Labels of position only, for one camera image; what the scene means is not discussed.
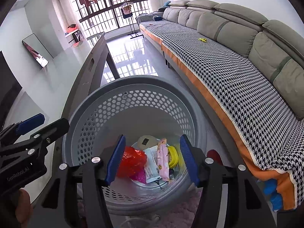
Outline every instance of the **red plastic bag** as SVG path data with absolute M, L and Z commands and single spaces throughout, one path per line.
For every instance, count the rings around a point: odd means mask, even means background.
M 130 177 L 140 172 L 147 162 L 147 155 L 131 146 L 126 146 L 116 176 Z

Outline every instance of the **human hand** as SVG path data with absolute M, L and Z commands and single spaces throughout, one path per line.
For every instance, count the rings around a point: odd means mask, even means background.
M 24 189 L 19 190 L 20 195 L 18 199 L 18 205 L 16 207 L 15 215 L 19 223 L 21 224 L 21 228 L 26 228 L 29 218 L 32 215 L 33 208 L 31 205 L 31 200 L 29 198 L 28 192 Z

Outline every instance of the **yellow toy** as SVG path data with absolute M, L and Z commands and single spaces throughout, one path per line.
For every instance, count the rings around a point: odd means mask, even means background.
M 199 41 L 202 41 L 204 43 L 207 43 L 207 39 L 199 38 Z

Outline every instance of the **blue object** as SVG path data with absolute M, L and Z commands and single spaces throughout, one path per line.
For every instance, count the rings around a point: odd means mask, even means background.
M 28 132 L 32 131 L 33 129 L 44 124 L 44 121 L 45 121 L 44 115 L 39 113 L 39 114 L 23 121 L 22 123 L 20 123 L 18 128 L 16 129 L 16 134 L 25 135 Z
M 114 152 L 107 164 L 107 175 L 105 176 L 105 182 L 108 185 L 110 185 L 111 182 L 113 182 L 115 179 L 117 169 L 119 167 L 121 158 L 123 157 L 125 151 L 125 147 L 126 147 L 126 137 L 123 135 L 118 141 L 114 149 Z
M 161 16 L 153 16 L 153 20 L 161 21 L 163 18 Z
M 276 179 L 269 179 L 264 182 L 263 192 L 266 196 L 270 196 L 270 202 L 272 204 L 272 210 L 278 211 L 283 208 L 283 198 L 281 194 L 277 192 L 278 181 Z
M 283 209 L 283 198 L 277 191 L 271 194 L 270 202 L 274 212 Z
M 191 145 L 188 145 L 183 135 L 180 137 L 179 145 L 180 145 L 181 154 L 183 155 L 183 159 L 186 164 L 188 174 L 190 176 L 190 180 L 195 184 L 195 186 L 198 186 L 200 182 L 200 179 L 198 177 L 199 167 L 196 164 L 192 152 L 189 148 L 189 146 Z
M 165 3 L 164 3 L 164 7 L 169 6 L 169 3 L 170 3 L 170 2 L 171 2 L 171 1 L 165 2 Z
M 278 182 L 276 179 L 269 179 L 267 181 L 264 182 L 264 194 L 265 195 L 271 195 L 272 193 L 274 193 L 276 191 Z

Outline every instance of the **table leg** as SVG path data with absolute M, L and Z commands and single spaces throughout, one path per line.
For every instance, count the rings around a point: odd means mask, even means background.
M 115 80 L 119 79 L 120 76 L 119 76 L 119 74 L 117 72 L 115 63 L 113 62 L 113 59 L 112 59 L 112 56 L 111 56 L 110 52 L 108 52 L 108 55 L 107 55 L 107 63 L 108 63 L 108 66 L 109 66 L 109 68 L 110 68 L 110 70 L 111 70 L 111 72 L 112 72 Z

